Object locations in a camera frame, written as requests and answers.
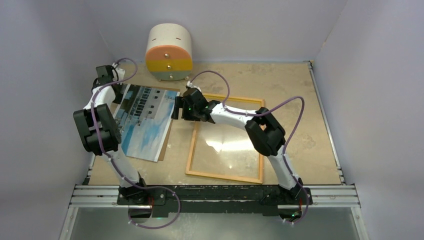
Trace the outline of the glossy building photo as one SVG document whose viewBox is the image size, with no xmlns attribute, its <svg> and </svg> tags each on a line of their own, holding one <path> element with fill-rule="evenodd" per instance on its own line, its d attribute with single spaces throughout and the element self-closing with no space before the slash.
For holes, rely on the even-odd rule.
<svg viewBox="0 0 424 240">
<path fill-rule="evenodd" d="M 129 158 L 145 160 L 148 123 L 147 104 L 151 102 L 153 88 L 135 84 L 124 84 L 122 102 L 114 112 L 114 119 L 121 133 L 121 147 L 123 153 Z"/>
</svg>

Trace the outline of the brown backing board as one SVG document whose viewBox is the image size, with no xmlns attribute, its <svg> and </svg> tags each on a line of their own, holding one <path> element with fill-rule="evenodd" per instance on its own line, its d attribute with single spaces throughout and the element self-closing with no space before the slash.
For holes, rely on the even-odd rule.
<svg viewBox="0 0 424 240">
<path fill-rule="evenodd" d="M 175 100 L 180 92 L 175 89 L 153 88 L 151 101 L 147 104 L 147 117 L 145 118 L 147 130 L 145 136 L 144 160 L 151 162 L 163 161 L 170 138 L 172 128 L 172 113 L 174 112 Z"/>
</svg>

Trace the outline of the yellow picture frame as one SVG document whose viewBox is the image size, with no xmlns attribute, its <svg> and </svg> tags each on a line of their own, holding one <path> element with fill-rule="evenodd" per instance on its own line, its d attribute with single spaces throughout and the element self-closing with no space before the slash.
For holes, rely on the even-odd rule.
<svg viewBox="0 0 424 240">
<path fill-rule="evenodd" d="M 194 122 L 186 175 L 262 184 L 264 157 L 243 129 L 226 124 Z"/>
</svg>

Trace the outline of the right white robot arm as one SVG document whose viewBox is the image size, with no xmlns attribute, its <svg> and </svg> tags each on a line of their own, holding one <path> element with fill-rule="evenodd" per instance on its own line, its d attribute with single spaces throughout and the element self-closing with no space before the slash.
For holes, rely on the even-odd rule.
<svg viewBox="0 0 424 240">
<path fill-rule="evenodd" d="M 197 87 L 188 87 L 174 102 L 172 119 L 223 124 L 244 130 L 254 149 L 269 160 L 281 189 L 280 196 L 288 204 L 307 194 L 301 178 L 296 174 L 287 154 L 292 138 L 273 116 L 272 110 L 261 107 L 247 110 L 232 107 L 226 100 L 207 100 Z"/>
</svg>

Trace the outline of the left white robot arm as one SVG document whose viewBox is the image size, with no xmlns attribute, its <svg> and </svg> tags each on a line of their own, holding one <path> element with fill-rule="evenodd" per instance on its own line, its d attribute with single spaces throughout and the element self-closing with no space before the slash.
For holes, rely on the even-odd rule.
<svg viewBox="0 0 424 240">
<path fill-rule="evenodd" d="M 88 104 L 73 113 L 79 137 L 87 152 L 101 156 L 112 169 L 119 181 L 119 196 L 142 205 L 148 201 L 149 191 L 124 155 L 122 135 L 110 109 L 123 99 L 121 75 L 116 64 L 98 66 L 96 73 Z"/>
</svg>

